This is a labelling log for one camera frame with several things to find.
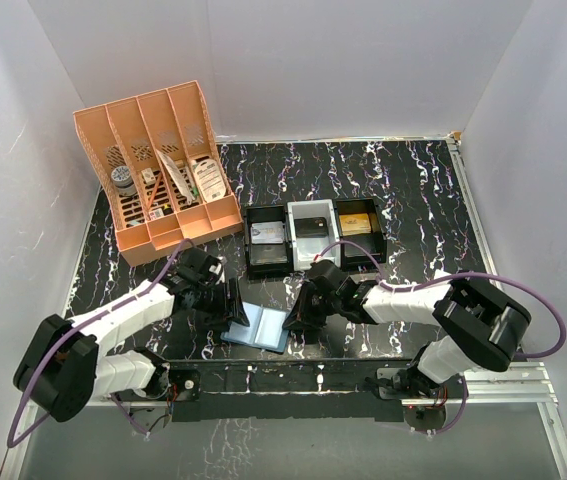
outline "marble pattern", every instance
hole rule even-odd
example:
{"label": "marble pattern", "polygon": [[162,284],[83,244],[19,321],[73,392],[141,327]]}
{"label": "marble pattern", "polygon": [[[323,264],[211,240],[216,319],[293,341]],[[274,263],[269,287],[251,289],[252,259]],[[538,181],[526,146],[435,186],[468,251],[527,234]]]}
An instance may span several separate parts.
{"label": "marble pattern", "polygon": [[[422,282],[435,269],[484,271],[476,237],[444,141],[230,144],[219,147],[223,166],[241,205],[298,200],[378,197],[389,232],[386,275],[393,283]],[[292,308],[302,273],[250,282],[245,275],[243,233],[203,246],[228,259],[243,299]],[[89,226],[67,316],[84,313],[155,276],[163,260],[130,268],[116,248],[105,195]],[[284,354],[222,342],[201,331],[191,314],[179,313],[138,332],[115,349],[147,346],[169,360],[411,358],[439,329],[400,321],[382,326],[328,319],[314,338],[290,335]]]}

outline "gray wall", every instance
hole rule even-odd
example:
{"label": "gray wall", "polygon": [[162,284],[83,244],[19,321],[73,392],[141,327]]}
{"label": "gray wall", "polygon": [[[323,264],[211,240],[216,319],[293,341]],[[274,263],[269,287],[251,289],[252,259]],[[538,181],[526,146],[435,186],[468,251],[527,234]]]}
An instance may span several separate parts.
{"label": "gray wall", "polygon": [[198,79],[217,135],[463,129],[530,0],[29,0],[86,105]]}
{"label": "gray wall", "polygon": [[[567,2],[534,2],[462,138],[497,267],[567,320]],[[530,350],[557,335],[535,313]],[[567,344],[547,365],[567,430]]]}
{"label": "gray wall", "polygon": [[0,465],[37,325],[61,312],[96,196],[74,132],[82,108],[25,0],[0,2]]}

